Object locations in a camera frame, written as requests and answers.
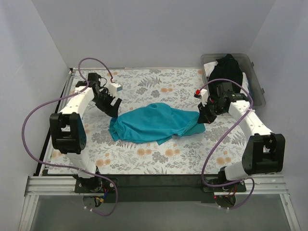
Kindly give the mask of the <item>teal t shirt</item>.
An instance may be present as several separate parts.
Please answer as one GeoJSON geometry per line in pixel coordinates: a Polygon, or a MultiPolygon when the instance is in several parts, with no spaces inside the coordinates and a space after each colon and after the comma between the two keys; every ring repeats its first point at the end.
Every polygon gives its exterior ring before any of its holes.
{"type": "Polygon", "coordinates": [[[173,136],[185,137],[205,132],[198,123],[199,113],[152,103],[112,118],[109,133],[114,141],[157,142],[161,145],[173,136]]]}

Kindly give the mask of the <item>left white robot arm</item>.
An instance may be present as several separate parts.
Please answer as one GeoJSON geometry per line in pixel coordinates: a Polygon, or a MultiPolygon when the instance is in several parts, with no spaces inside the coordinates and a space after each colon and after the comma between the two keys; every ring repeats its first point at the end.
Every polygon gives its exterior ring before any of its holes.
{"type": "Polygon", "coordinates": [[[87,137],[82,116],[90,102],[106,115],[118,117],[121,99],[117,93],[123,89],[119,83],[109,83],[101,86],[101,76],[89,73],[88,80],[79,81],[73,96],[66,106],[56,114],[50,116],[51,141],[54,149],[65,154],[78,171],[78,177],[87,179],[86,187],[93,193],[102,188],[102,180],[93,176],[97,167],[89,156],[82,151],[86,147],[87,137]]]}

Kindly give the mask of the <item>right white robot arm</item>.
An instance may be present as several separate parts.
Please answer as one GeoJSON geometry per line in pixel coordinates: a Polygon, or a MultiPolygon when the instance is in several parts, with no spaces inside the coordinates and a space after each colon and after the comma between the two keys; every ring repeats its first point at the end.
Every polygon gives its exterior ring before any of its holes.
{"type": "Polygon", "coordinates": [[[228,113],[239,126],[246,138],[246,148],[241,161],[231,166],[223,167],[217,175],[216,186],[223,191],[231,190],[236,183],[252,175],[278,173],[282,171],[285,137],[267,128],[253,110],[253,99],[246,90],[236,93],[232,80],[220,78],[217,80],[216,95],[209,95],[201,87],[194,96],[201,102],[199,109],[199,124],[211,124],[218,115],[228,113]]]}

